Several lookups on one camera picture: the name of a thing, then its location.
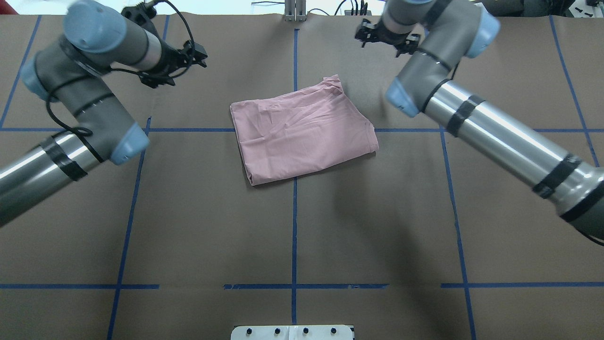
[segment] pink fabric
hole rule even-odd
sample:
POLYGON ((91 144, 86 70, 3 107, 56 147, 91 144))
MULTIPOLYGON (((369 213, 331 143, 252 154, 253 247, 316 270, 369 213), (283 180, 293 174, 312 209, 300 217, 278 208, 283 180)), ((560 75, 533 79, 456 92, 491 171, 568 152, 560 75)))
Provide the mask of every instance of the pink fabric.
POLYGON ((373 125, 344 94, 338 75, 272 99, 231 104, 252 185, 310 174, 377 151, 373 125))

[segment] black tape band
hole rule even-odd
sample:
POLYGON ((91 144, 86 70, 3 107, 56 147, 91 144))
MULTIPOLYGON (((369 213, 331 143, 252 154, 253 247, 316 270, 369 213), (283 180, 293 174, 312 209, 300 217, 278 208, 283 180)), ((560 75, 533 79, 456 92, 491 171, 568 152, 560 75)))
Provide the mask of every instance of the black tape band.
POLYGON ((447 64, 446 62, 442 61, 438 56, 436 56, 435 54, 433 54, 430 51, 426 51, 423 48, 418 48, 417 49, 418 52, 423 53, 429 57, 431 57, 432 59, 434 59, 434 61, 436 61, 437 64, 440 64, 442 66, 444 66, 447 69, 447 72, 451 72, 451 70, 453 70, 453 68, 447 64))
POLYGON ((476 106, 480 105, 482 102, 484 102, 484 99, 473 94, 465 102, 461 103, 459 109, 457 109, 457 111, 449 119, 449 122, 447 123, 447 131, 449 131, 449 133, 453 136, 457 137, 463 122, 470 117, 476 106))
POLYGON ((443 14, 447 6, 451 3, 451 0, 436 0, 434 5, 430 7, 426 15, 424 15, 423 19, 420 21, 422 26, 430 29, 432 25, 440 18, 440 15, 443 14))
POLYGON ((604 181, 601 181, 598 186, 591 191, 587 197, 585 197, 579 204, 575 205, 572 209, 562 214, 562 219, 566 222, 571 223, 577 218, 581 217, 584 213, 591 209, 600 199, 604 196, 604 181))
POLYGON ((54 138, 48 137, 40 147, 46 152, 46 155, 67 175, 71 180, 78 181, 88 175, 76 162, 71 160, 63 149, 55 142, 54 138))
POLYGON ((443 79, 443 81, 441 81, 438 85, 436 85, 436 87, 432 90, 432 92, 430 92, 430 95, 428 96, 428 98, 426 98, 426 101, 423 103, 423 107, 422 107, 422 112, 426 112, 426 106, 428 106, 428 103, 430 103, 430 99, 432 99, 432 97, 434 97, 434 94, 436 93, 436 91, 438 91, 440 89, 441 86, 443 86, 446 82, 448 82, 450 79, 443 79))
POLYGON ((74 110, 74 111, 73 111, 71 114, 72 114, 72 115, 73 115, 75 118, 78 118, 78 116, 79 116, 79 115, 81 115, 81 114, 82 114, 82 112, 84 112, 84 111, 88 110, 88 108, 89 108, 90 106, 93 106, 94 104, 96 104, 96 103, 100 102, 101 100, 103 100, 103 99, 107 99, 107 98, 110 98, 110 97, 115 97, 115 95, 114 95, 113 93, 111 93, 111 92, 110 92, 110 93, 104 94, 104 95, 102 95, 102 96, 100 96, 100 97, 97 97, 97 98, 95 98, 95 99, 92 99, 92 100, 91 100, 91 101, 89 101, 88 103, 86 103, 86 104, 82 105, 82 107, 80 107, 79 109, 74 110))
POLYGON ((533 192, 541 198, 549 198, 556 192, 556 188, 564 182, 570 174, 581 164, 582 160, 573 154, 568 154, 543 180, 535 187, 533 192))

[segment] blue tape line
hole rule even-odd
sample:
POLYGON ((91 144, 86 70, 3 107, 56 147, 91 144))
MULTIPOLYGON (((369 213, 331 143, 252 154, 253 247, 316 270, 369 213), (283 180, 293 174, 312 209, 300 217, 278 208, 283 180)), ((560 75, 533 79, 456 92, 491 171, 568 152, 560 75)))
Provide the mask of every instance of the blue tape line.
POLYGON ((388 287, 387 283, 368 283, 368 284, 313 284, 313 283, 299 283, 296 285, 298 289, 385 289, 388 287))
POLYGON ((23 59, 21 59, 21 65, 19 66, 19 70, 17 71, 17 76, 14 78, 13 87, 10 89, 10 93, 8 94, 8 99, 6 101, 6 105, 4 105, 4 112, 2 113, 2 117, 0 117, 0 128, 4 125, 4 120, 6 119, 6 115, 8 114, 8 109, 10 108, 10 102, 13 100, 14 91, 17 89, 17 84, 19 83, 19 78, 21 77, 21 68, 25 64, 27 60, 27 56, 30 54, 31 44, 34 42, 34 37, 36 36, 38 26, 40 26, 40 20, 42 16, 39 15, 36 20, 36 25, 34 26, 34 30, 31 32, 30 41, 27 44, 27 48, 25 49, 25 53, 23 54, 23 59))
POLYGON ((122 284, 121 289, 159 289, 159 284, 122 284))
MULTIPOLYGON (((298 91, 298 31, 294 29, 294 91, 298 91)), ((292 325, 298 324, 297 292, 298 283, 298 177, 294 177, 294 201, 292 219, 292 325)))
POLYGON ((453 216, 455 217, 455 231, 457 233, 457 251, 459 253, 459 262, 461 264, 461 278, 463 280, 464 285, 466 285, 464 287, 464 292, 466 295, 467 318, 470 323, 470 334, 472 336, 472 340, 476 340, 476 329, 474 327, 474 313, 472 312, 472 301, 470 299, 470 290, 467 287, 466 260, 463 255, 463 244, 461 242, 461 230, 459 228, 459 217, 457 215, 457 205, 455 204, 455 193, 453 191, 453 180, 451 178, 451 167, 449 165, 449 154, 447 152, 444 128, 440 129, 440 143, 443 148, 443 156, 445 158, 445 171, 447 174, 447 182, 449 185, 449 196, 451 198, 451 205, 453 207, 453 216))
POLYGON ((298 31, 294 29, 294 91, 298 91, 298 31))
POLYGON ((170 16, 165 16, 165 24, 164 24, 164 35, 162 35, 162 39, 165 40, 165 37, 168 35, 168 23, 170 22, 170 16))
POLYGON ((59 132, 64 131, 61 128, 0 128, 0 131, 7 132, 59 132))
POLYGON ((535 132, 585 132, 584 129, 534 129, 535 132))
POLYGON ((225 290, 239 289, 291 289, 292 285, 286 284, 226 284, 223 286, 225 290))
MULTIPOLYGON (((298 283, 295 285, 298 289, 386 289, 387 283, 298 283)), ((240 289, 291 289, 291 284, 226 284, 223 286, 225 290, 240 290, 240 289)))
MULTIPOLYGON (((584 129, 534 129, 548 133, 583 133, 584 129)), ((6 132, 59 132, 61 128, 0 128, 6 132)), ((602 133, 604 129, 587 129, 591 133, 602 133)), ((234 128, 150 128, 149 132, 235 132, 234 128)), ((377 128, 375 132, 440 132, 438 128, 377 128)))
POLYGON ((574 92, 573 82, 570 80, 570 75, 568 74, 568 70, 566 67, 566 63, 564 62, 564 56, 562 55, 562 49, 560 48, 560 42, 558 41, 558 34, 556 33, 556 26, 554 25, 554 18, 550 15, 550 25, 551 32, 554 34, 554 42, 556 43, 556 49, 558 50, 558 56, 560 57, 560 63, 562 64, 562 70, 564 71, 564 76, 567 79, 568 87, 570 88, 570 93, 573 96, 574 106, 577 108, 577 113, 579 114, 579 120, 581 121, 581 126, 583 127, 583 131, 585 132, 585 138, 587 139, 587 144, 590 146, 591 157, 594 159, 594 165, 600 166, 600 162, 598 162, 598 157, 596 156, 596 152, 594 150, 594 145, 591 143, 591 137, 589 132, 587 131, 587 124, 585 124, 585 118, 583 117, 583 112, 581 112, 581 106, 579 106, 579 101, 577 100, 577 94, 574 92))
POLYGON ((380 128, 375 129, 375 132, 440 132, 439 128, 380 128))
POLYGON ((0 289, 115 289, 115 284, 0 284, 0 289))
MULTIPOLYGON (((151 127, 151 117, 147 119, 147 126, 145 127, 145 134, 149 135, 149 129, 151 127)), ((130 205, 130 215, 128 217, 128 227, 126 228, 126 237, 124 238, 124 248, 121 252, 120 272, 117 276, 117 287, 115 288, 114 304, 111 310, 111 319, 109 320, 109 330, 107 331, 107 340, 111 340, 113 337, 113 329, 115 325, 115 316, 117 314, 118 303, 120 302, 120 290, 121 283, 124 278, 124 268, 126 267, 126 255, 128 254, 128 245, 130 244, 130 233, 132 231, 132 223, 134 221, 134 209, 137 205, 138 199, 138 188, 141 184, 141 171, 143 170, 143 163, 145 161, 145 151, 141 153, 141 158, 138 161, 137 179, 134 183, 134 193, 132 194, 132 204, 130 205)))
POLYGON ((235 132, 233 128, 150 128, 150 132, 235 132))
POLYGON ((297 324, 296 288, 298 284, 298 177, 294 177, 292 217, 292 325, 297 324))
POLYGON ((503 282, 503 283, 443 283, 441 288, 537 288, 537 287, 604 287, 604 282, 503 282))
MULTIPOLYGON (((115 289, 116 284, 0 284, 0 289, 115 289)), ((122 289, 159 289, 159 284, 125 284, 122 289)))

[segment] metal bracket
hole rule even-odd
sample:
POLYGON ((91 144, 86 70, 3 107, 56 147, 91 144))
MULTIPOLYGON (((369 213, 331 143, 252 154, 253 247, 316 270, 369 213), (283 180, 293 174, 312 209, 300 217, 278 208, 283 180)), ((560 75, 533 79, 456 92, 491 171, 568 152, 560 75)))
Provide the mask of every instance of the metal bracket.
POLYGON ((306 21, 306 0, 284 0, 285 21, 306 21))
POLYGON ((355 328, 349 325, 238 326, 231 340, 354 340, 355 328))

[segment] pink cloth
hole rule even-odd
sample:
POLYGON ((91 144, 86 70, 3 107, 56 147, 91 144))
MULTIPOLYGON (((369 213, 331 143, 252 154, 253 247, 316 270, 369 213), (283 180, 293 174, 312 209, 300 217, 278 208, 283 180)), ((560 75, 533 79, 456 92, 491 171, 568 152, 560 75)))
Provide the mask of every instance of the pink cloth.
POLYGON ((272 99, 231 104, 252 185, 310 174, 377 151, 373 125, 344 94, 338 75, 272 99))

